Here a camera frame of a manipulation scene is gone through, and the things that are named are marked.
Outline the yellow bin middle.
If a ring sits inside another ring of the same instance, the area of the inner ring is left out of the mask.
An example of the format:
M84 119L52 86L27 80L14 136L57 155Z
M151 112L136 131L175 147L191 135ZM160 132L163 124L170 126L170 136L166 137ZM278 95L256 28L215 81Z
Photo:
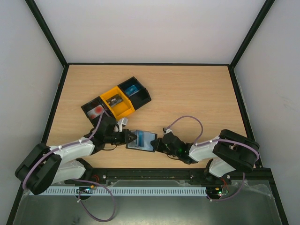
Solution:
M135 111L129 98L118 86L101 94L100 97L117 120L129 116Z

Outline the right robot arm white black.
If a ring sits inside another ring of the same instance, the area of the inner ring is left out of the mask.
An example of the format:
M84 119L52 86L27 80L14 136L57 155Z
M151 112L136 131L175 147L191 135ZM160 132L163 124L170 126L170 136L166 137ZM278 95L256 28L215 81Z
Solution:
M252 172L260 158L257 142L228 129L200 143L185 143L169 131L150 144L154 151L177 157L188 165L208 159L208 170L204 172L204 177L211 184L232 171Z

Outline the red white card in bin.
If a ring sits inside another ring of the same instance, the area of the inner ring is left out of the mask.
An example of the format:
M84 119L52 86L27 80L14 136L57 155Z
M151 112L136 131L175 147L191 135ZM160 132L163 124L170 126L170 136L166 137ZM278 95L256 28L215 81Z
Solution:
M104 108L102 105L98 105L92 109L90 109L88 112L87 112L87 116L89 119L93 120L95 119L96 117L100 116L101 114L103 114L105 112Z

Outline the blue credit card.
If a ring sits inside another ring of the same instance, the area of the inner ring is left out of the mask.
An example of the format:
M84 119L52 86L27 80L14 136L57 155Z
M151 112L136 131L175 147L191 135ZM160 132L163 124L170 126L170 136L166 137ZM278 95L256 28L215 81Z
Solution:
M137 136L137 139L135 140L136 142L136 147L144 147L144 131L141 130L136 130L135 134Z

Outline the black bin right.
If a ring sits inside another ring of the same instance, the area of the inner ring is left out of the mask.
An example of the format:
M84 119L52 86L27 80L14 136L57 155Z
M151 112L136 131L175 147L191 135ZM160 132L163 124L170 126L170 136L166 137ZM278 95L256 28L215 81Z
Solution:
M120 83L118 87L129 98L135 110L151 101L147 89L134 76Z

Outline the black cage frame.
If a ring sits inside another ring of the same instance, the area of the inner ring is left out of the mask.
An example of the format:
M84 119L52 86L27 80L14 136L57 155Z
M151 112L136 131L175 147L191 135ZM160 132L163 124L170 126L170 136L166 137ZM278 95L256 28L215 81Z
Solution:
M238 85L238 81L234 72L235 67L237 66L238 62L240 61L241 57L243 56L245 50L247 49L248 45L250 44L251 40L253 39L255 33L257 32L257 30L259 29L259 27L261 26L263 20L265 19L265 17L267 16L268 12L270 11L272 5L274 4L275 0L266 0L262 6L262 8L260 9L258 15L256 16L253 24L251 25L247 35L245 36L242 44L240 45L237 53L235 54L232 62L230 64L218 64L218 63L155 63L155 62L141 62L141 63L135 63L135 62L97 62L97 63L67 63L66 59L64 58L54 36L52 35L42 13L40 12L36 2L34 0L25 0L26 4L28 5L28 8L30 9L32 15L35 17L35 20L37 21L37 23L39 24L41 30L43 31L45 37L47 38L47 41L49 42L49 44L51 45L53 51L55 52L57 58L59 59L60 63L63 66L63 72L61 74L61 78L60 78L60 82L58 84L58 88L55 94L55 98L54 98L54 102L52 104L51 107L51 111L47 120L47 124L43 133L43 137L42 137L42 142L46 142L50 133L50 128L52 126L53 123L53 119L54 119L54 115L56 113L56 109L58 106L58 102L61 96L61 92L63 89L63 85L65 82L65 79L67 77L67 71L69 69L70 65L135 65L135 66L227 66L228 70L229 70L229 74L230 74L230 78L232 81L232 85L233 85L233 89L234 89L234 93L237 99L237 103L239 106L239 110L241 113L241 118L243 121L243 125L246 131L246 134L248 137L254 138L254 134L253 134L253 130L251 128L250 125L250 120L248 117L248 113L245 107L245 103L244 103L244 99L242 99L242 94L240 91L240 87ZM257 178L262 178L262 175L264 175L263 173L271 173L271 169L269 168L264 168L262 165L261 160L258 161L259 163L257 164L259 167L262 166L262 168L260 169L255 169L255 173L257 173ZM281 222L283 225L288 225L288 220L274 181L274 184L271 184L271 191L275 196L275 203L276 203L276 207L278 209L278 213L279 213L279 217L281 219ZM11 212L9 214L9 217L7 219L7 225L12 225L16 214L17 214L17 210L19 208L20 205L20 201L21 201L21 196L23 194L23 190L21 188L21 185L18 189L17 195L15 197L15 201L13 203Z

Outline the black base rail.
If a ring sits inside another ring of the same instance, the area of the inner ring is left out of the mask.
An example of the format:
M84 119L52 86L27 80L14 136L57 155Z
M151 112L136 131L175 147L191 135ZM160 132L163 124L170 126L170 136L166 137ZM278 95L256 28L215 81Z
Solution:
M80 184L88 181L96 181L105 184L108 180L183 180L192 185L204 187L231 184L232 180L241 180L241 172L230 172L220 178L212 175L207 168L199 169L117 169L117 168L93 168L87 165L84 168L59 169L54 172L38 172L30 176L26 185L42 192L50 185L65 182L67 184Z

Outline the black bin left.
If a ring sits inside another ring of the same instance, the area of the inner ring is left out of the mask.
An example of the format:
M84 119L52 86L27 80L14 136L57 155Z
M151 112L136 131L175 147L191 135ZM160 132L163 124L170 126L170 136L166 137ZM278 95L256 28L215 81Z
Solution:
M81 109L94 128L97 126L101 114L103 114L102 118L112 117L116 119L111 109L100 96L82 105Z

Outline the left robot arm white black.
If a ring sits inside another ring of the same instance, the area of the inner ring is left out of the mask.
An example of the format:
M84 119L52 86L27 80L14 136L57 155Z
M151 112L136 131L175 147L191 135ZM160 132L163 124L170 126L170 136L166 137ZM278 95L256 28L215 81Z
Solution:
M88 176L91 166L83 160L103 150L106 144L125 145L137 139L111 117L100 118L96 127L80 139L59 146L37 144L15 171L23 189L39 195L51 185Z

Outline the black leather card holder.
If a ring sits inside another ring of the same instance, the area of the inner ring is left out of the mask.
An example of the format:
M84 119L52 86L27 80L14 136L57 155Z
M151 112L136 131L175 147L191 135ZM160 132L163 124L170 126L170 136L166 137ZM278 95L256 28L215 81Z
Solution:
M151 132L147 132L144 131L144 147L136 147L136 142L135 140L131 143L128 143L126 145L126 149L132 149L132 150L141 150L141 151L146 151L146 152L155 152L155 150L153 149L153 146L151 145L151 141L157 139L157 134L155 133L151 133Z

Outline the black bin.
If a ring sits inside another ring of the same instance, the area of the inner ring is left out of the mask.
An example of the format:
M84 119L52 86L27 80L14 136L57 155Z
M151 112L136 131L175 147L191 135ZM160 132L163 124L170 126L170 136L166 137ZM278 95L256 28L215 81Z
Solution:
M118 87L129 98L135 110L151 101L147 89L134 76L120 83Z
M111 109L100 96L82 105L81 109L94 128L97 126L101 114L103 114L102 118L112 117L116 119Z

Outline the black card in bin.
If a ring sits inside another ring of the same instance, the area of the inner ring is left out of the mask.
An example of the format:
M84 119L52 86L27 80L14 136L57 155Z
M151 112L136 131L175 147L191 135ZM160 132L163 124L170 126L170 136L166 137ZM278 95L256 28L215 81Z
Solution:
M106 102L108 103L108 105L113 108L114 106L116 106L117 104L121 103L123 101L122 97L119 94L116 94L112 97L110 97L109 99L106 100Z

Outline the blue card in bin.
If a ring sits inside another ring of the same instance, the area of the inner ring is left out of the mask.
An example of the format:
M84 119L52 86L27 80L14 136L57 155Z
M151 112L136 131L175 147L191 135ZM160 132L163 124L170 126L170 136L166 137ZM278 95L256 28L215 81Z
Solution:
M135 85L131 85L127 89L125 89L125 93L130 97L139 92L139 89Z

